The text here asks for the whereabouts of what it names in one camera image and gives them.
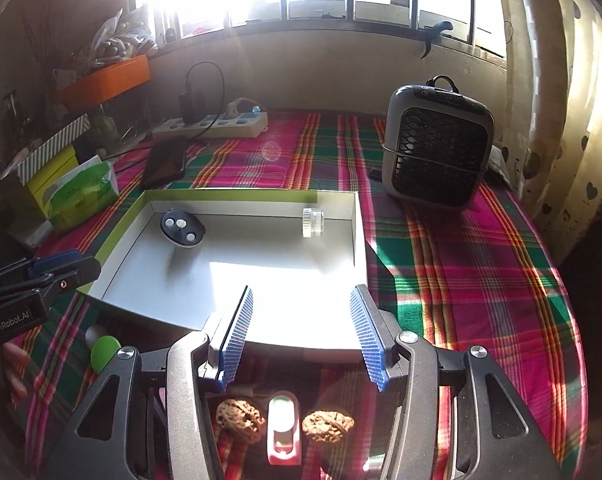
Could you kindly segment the person's left hand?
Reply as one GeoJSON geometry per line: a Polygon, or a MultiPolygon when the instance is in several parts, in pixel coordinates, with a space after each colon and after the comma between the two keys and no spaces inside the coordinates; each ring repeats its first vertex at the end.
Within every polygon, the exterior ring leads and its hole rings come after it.
{"type": "Polygon", "coordinates": [[[2,345],[2,367],[4,378],[10,391],[11,400],[15,404],[28,397],[28,389],[22,382],[21,373],[30,365],[31,358],[28,352],[13,342],[2,345]]]}

